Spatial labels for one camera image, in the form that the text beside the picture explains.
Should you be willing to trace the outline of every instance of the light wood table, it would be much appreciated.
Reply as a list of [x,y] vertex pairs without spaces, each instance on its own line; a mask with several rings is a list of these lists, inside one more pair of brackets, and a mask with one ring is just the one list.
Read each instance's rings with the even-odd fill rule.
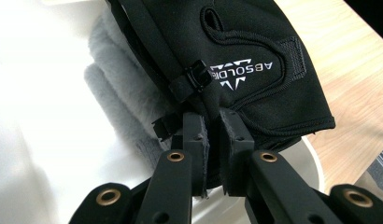
[[341,0],[276,0],[303,39],[336,121],[308,136],[326,188],[354,184],[383,150],[383,39]]

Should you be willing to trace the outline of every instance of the white surface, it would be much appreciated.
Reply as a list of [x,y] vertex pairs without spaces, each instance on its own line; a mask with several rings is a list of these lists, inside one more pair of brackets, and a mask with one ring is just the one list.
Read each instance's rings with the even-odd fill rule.
[[[150,176],[83,80],[103,5],[0,1],[0,224],[67,223],[95,187]],[[311,148],[299,147],[288,160],[322,189]],[[210,197],[194,201],[193,222],[248,223],[242,199]]]

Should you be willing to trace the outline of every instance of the wooden surface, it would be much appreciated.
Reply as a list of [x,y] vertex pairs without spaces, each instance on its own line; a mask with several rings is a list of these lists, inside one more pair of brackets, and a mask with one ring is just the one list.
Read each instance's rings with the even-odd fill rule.
[[383,150],[383,40],[341,0],[276,0],[303,39],[336,121],[309,135],[326,192],[353,184]]

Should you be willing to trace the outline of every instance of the brass insert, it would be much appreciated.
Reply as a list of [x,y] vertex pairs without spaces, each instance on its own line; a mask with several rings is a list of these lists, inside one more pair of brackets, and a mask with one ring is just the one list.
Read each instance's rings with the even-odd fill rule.
[[368,208],[373,206],[372,199],[355,189],[344,189],[343,194],[349,202],[358,205],[359,207]]
[[168,154],[167,159],[169,161],[183,161],[183,159],[185,159],[185,155],[180,152],[173,152]]
[[268,162],[277,161],[277,156],[268,152],[261,153],[261,159]]
[[96,196],[96,202],[102,206],[108,206],[115,203],[121,196],[121,193],[117,189],[104,189],[98,196]]

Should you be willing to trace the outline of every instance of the white logo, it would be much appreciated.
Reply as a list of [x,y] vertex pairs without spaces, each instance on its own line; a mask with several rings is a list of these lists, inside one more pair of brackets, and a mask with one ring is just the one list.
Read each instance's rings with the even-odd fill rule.
[[[251,62],[251,59],[245,59],[232,63],[210,66],[211,71],[209,71],[209,73],[216,80],[220,80],[220,85],[222,87],[227,86],[230,88],[230,90],[236,91],[240,81],[246,81],[246,75],[252,74],[254,72],[261,72],[264,70],[264,67],[265,69],[270,70],[273,66],[273,62],[250,64]],[[228,79],[229,77],[236,77],[234,88],[229,80],[222,80]]]

